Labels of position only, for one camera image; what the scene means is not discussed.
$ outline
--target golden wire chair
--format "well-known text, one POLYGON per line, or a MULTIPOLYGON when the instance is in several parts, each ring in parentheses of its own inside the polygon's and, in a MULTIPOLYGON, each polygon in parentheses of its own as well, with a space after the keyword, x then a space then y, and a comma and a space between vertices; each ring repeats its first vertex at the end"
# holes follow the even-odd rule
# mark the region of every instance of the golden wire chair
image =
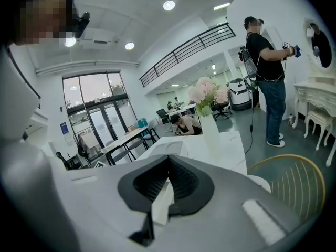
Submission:
POLYGON ((265 179, 271 194, 287 204, 304 222, 322 210, 326 185, 318 167, 299 155, 278 155, 248 169, 249 175, 265 179))

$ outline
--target mirror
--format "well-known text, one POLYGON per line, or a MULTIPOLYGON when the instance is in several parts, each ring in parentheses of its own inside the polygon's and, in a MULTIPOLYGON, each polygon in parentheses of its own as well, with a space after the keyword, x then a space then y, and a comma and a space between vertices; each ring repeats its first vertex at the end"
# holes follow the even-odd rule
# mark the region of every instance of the mirror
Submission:
POLYGON ((311 41, 311 51, 318 64, 324 68, 329 67, 332 60, 332 51, 326 34, 320 29, 318 24, 311 22, 307 25, 307 37, 311 41))

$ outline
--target bouquet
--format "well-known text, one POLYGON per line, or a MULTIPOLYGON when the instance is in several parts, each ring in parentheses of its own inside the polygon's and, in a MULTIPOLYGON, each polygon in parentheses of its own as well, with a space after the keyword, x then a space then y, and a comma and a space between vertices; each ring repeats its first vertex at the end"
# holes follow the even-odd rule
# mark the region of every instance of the bouquet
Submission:
POLYGON ((217 85, 209 77, 201 77, 196 86, 193 86, 189 91, 190 98, 197 104, 197 114, 208 116, 212 114, 211 107, 214 102, 227 102, 227 89, 217 85))

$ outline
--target round light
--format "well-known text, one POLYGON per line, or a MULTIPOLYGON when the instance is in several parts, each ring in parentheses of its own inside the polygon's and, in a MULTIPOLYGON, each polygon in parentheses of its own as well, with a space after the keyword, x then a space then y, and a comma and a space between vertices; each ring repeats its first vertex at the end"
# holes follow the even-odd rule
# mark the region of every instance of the round light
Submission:
POLYGON ((164 2, 163 4, 163 8, 167 11, 171 11, 174 7, 175 7, 175 2, 171 0, 164 2))
POLYGON ((76 39, 74 37, 68 37, 65 39, 64 45, 67 47, 72 47, 76 43, 76 39))
POLYGON ((134 43, 132 43, 132 42, 129 42, 125 45, 125 49, 127 49, 127 50, 130 50, 132 48, 134 48, 134 43))

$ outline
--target vase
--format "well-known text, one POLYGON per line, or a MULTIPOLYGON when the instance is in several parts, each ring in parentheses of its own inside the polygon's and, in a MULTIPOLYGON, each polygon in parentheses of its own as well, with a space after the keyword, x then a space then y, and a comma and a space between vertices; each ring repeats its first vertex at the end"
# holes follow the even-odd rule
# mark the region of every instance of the vase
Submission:
POLYGON ((217 157, 220 153, 220 139, 217 124, 212 115, 201 116, 201 125, 209 155, 217 157))

